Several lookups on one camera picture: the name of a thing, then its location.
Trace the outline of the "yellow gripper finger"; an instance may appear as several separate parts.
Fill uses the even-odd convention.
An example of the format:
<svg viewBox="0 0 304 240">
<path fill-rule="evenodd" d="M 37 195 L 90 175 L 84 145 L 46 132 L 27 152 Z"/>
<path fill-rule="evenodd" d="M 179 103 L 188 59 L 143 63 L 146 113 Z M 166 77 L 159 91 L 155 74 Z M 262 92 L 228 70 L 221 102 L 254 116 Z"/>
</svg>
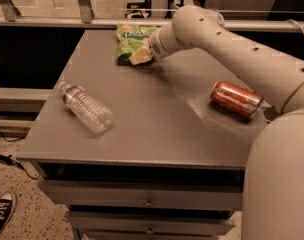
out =
<svg viewBox="0 0 304 240">
<path fill-rule="evenodd" d="M 139 48 L 134 54 L 129 57 L 129 61 L 132 65 L 144 64 L 151 60 L 151 52 L 146 47 Z"/>
</svg>

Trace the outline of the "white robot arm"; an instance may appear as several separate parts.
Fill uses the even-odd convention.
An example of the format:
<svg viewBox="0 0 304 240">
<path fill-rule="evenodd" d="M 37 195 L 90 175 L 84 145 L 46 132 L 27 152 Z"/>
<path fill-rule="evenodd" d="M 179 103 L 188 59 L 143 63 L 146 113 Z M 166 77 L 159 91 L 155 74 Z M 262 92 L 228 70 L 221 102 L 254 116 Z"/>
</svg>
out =
<svg viewBox="0 0 304 240">
<path fill-rule="evenodd" d="M 304 240 L 304 60 L 226 30 L 216 11 L 187 5 L 130 61 L 191 48 L 208 52 L 280 114 L 248 155 L 241 240 Z"/>
</svg>

